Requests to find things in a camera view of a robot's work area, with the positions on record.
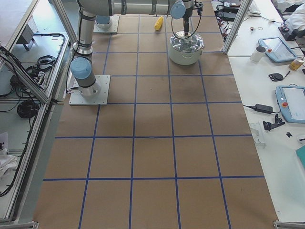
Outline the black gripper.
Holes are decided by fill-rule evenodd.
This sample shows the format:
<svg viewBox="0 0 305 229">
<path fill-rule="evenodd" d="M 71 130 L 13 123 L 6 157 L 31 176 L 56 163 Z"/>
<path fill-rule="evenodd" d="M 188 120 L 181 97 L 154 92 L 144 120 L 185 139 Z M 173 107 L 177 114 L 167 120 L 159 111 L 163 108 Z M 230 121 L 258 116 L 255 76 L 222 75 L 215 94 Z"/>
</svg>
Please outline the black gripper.
<svg viewBox="0 0 305 229">
<path fill-rule="evenodd" d="M 183 0 L 186 10 L 199 10 L 203 11 L 203 3 L 198 0 Z M 183 19 L 184 36 L 189 33 L 189 18 Z"/>
</svg>

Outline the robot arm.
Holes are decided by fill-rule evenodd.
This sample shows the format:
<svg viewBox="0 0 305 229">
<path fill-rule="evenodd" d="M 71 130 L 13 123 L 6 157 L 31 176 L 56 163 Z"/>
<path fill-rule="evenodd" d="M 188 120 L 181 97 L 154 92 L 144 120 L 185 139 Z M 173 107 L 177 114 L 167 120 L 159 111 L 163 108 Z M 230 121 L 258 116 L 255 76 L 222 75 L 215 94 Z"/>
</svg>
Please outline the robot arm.
<svg viewBox="0 0 305 229">
<path fill-rule="evenodd" d="M 99 28 L 109 28 L 112 25 L 112 19 L 110 16 L 101 16 L 101 15 L 97 15 L 95 18 L 95 24 L 99 27 Z"/>
<path fill-rule="evenodd" d="M 202 37 L 190 30 L 193 0 L 81 0 L 71 72 L 79 94 L 114 103 L 198 102 L 198 76 L 170 75 L 169 64 L 198 62 Z"/>
</svg>

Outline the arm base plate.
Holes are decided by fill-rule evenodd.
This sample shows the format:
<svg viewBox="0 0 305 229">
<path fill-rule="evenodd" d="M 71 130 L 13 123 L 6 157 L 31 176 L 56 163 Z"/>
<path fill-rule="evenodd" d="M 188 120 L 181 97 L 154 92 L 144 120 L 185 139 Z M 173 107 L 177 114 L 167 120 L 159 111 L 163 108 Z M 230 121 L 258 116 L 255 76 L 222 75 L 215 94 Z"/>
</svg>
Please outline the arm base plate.
<svg viewBox="0 0 305 229">
<path fill-rule="evenodd" d="M 114 16 L 100 16 L 97 15 L 94 25 L 94 33 L 113 33 L 116 34 L 118 31 L 120 17 Z"/>
<path fill-rule="evenodd" d="M 79 87 L 74 80 L 69 105 L 106 105 L 110 86 L 110 75 L 95 75 L 96 82 L 88 88 Z"/>
</svg>

